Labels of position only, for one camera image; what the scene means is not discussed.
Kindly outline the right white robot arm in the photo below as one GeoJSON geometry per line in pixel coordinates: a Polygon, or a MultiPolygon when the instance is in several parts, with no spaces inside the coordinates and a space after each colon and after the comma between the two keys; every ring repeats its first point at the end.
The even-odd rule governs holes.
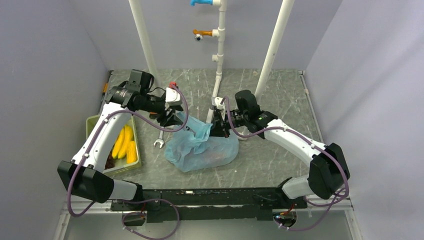
{"type": "Polygon", "coordinates": [[[284,180],[275,194],[276,203],[289,207],[296,198],[316,195],[327,200],[349,195],[350,172],[344,153],[336,143],[324,144],[289,127],[277,115],[262,110],[249,90],[235,94],[236,109],[231,110],[228,97],[212,97],[210,136],[228,138],[231,133],[241,138],[258,136],[275,143],[308,166],[307,175],[284,180]]]}

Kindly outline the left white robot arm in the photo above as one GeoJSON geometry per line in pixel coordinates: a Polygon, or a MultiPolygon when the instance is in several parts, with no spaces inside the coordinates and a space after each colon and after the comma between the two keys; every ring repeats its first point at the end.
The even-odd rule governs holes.
{"type": "Polygon", "coordinates": [[[105,175],[107,158],[125,124],[137,111],[155,114],[152,126],[167,131],[168,126],[184,123],[175,117],[183,111],[187,101],[175,82],[171,82],[162,96],[151,94],[154,76],[133,69],[128,80],[110,88],[90,135],[70,161],[61,161],[57,172],[67,190],[67,197],[78,196],[97,203],[108,200],[123,201],[131,210],[144,203],[143,187],[138,183],[112,179],[105,175]]]}

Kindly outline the light blue plastic bag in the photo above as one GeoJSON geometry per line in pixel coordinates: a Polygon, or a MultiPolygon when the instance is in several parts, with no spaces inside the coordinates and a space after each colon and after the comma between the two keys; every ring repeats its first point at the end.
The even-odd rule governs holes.
{"type": "Polygon", "coordinates": [[[166,144],[165,159],[184,173],[231,163],[239,152],[238,137],[210,136],[211,128],[211,123],[189,116],[185,128],[174,132],[166,144]]]}

